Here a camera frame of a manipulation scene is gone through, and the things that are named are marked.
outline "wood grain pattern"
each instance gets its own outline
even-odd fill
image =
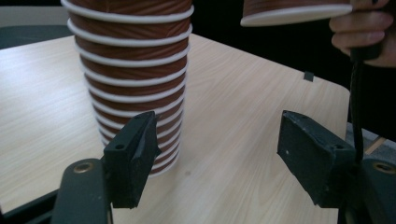
[[[344,136],[346,89],[191,35],[180,157],[115,223],[336,223],[276,155],[281,112]],[[56,189],[64,168],[100,157],[73,38],[0,50],[0,204]]]

